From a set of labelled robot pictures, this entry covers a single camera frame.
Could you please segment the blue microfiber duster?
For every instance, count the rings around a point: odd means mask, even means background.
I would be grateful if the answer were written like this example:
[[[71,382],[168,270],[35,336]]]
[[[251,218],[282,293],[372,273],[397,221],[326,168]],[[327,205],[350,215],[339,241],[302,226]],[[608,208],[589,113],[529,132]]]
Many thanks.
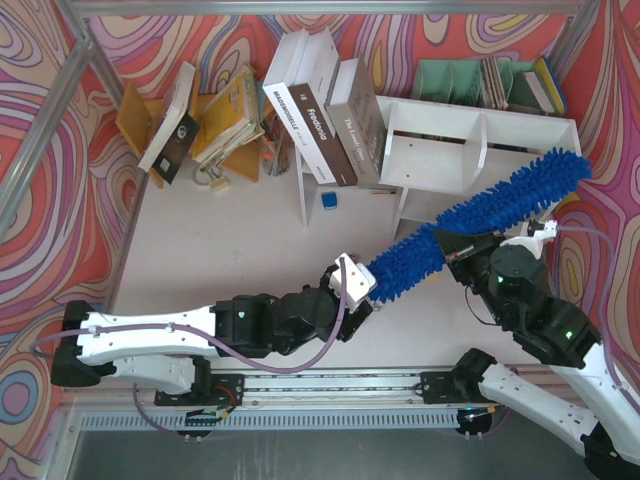
[[[513,172],[507,181],[473,195],[421,225],[390,246],[367,266],[377,286],[369,294],[375,302],[399,298],[427,276],[439,272],[445,257],[435,232],[458,234],[504,232],[563,200],[580,181],[592,177],[591,162],[572,151],[552,149]]]

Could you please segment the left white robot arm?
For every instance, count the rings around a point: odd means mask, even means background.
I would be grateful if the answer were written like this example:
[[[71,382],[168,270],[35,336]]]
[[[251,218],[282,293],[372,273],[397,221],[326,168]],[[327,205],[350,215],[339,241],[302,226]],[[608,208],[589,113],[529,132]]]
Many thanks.
[[[211,389],[210,359],[232,357],[253,368],[271,354],[288,356],[313,340],[348,341],[371,314],[377,282],[341,256],[316,287],[282,297],[238,295],[194,310],[117,316],[83,300],[64,310],[51,381],[89,387],[105,377],[202,399]]]

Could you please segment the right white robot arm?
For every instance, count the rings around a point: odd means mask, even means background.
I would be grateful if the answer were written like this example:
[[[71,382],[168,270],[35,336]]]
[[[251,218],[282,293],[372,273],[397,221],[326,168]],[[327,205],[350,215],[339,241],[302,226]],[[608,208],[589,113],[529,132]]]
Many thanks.
[[[575,399],[557,395],[477,348],[468,350],[443,385],[424,398],[500,404],[571,447],[596,478],[636,479],[639,396],[615,365],[603,328],[548,284],[543,251],[558,231],[554,221],[532,221],[520,236],[438,230],[435,239],[454,279],[479,296],[494,323],[563,380]]]

